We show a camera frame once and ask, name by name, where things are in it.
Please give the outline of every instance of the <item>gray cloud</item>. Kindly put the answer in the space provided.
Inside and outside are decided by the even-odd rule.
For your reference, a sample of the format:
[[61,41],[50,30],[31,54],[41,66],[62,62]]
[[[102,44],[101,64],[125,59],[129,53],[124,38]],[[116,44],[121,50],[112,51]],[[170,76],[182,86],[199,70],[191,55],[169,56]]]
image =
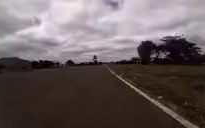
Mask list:
[[205,1],[0,0],[0,57],[125,59],[173,34],[205,49]]

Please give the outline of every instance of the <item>sky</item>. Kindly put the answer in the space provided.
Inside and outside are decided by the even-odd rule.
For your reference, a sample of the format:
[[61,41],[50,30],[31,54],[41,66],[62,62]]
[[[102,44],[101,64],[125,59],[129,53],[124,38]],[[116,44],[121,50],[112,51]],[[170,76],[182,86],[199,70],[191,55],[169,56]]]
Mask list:
[[205,51],[205,0],[0,0],[0,57],[129,59],[169,35]]

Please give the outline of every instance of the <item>distant hill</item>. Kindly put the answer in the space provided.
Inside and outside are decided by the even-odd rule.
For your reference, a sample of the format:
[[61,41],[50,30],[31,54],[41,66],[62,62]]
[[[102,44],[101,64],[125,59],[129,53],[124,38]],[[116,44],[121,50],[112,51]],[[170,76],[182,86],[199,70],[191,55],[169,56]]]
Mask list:
[[6,70],[29,70],[31,62],[20,59],[18,57],[0,58],[0,65],[3,65]]

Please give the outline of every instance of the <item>white road line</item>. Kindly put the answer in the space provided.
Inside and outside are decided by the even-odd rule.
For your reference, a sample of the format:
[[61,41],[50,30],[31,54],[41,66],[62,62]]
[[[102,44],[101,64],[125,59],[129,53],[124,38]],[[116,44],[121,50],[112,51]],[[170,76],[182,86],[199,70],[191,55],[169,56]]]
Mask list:
[[195,124],[191,123],[190,121],[186,120],[184,117],[178,115],[176,112],[174,112],[173,110],[167,108],[166,106],[164,106],[163,104],[161,104],[159,101],[151,98],[150,96],[148,96],[146,93],[142,92],[140,89],[136,88],[135,86],[133,86],[132,84],[130,84],[129,82],[127,82],[126,80],[124,80],[123,78],[121,78],[120,76],[116,75],[114,71],[112,71],[111,69],[107,68],[112,74],[114,74],[118,79],[120,79],[121,81],[123,81],[125,84],[127,84],[130,88],[134,89],[137,93],[139,93],[140,95],[142,95],[143,97],[145,97],[147,100],[149,100],[150,102],[152,102],[154,105],[156,105],[158,108],[160,108],[161,110],[163,110],[165,113],[167,113],[168,115],[170,115],[172,118],[174,118],[175,120],[177,120],[180,124],[182,124],[183,126],[185,126],[186,128],[199,128],[198,126],[196,126]]

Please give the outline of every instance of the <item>field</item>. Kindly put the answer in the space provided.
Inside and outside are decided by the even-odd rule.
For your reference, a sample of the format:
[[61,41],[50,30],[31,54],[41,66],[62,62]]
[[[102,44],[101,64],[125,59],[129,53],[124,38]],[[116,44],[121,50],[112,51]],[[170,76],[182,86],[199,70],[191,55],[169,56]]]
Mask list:
[[205,66],[110,65],[154,99],[205,127]]

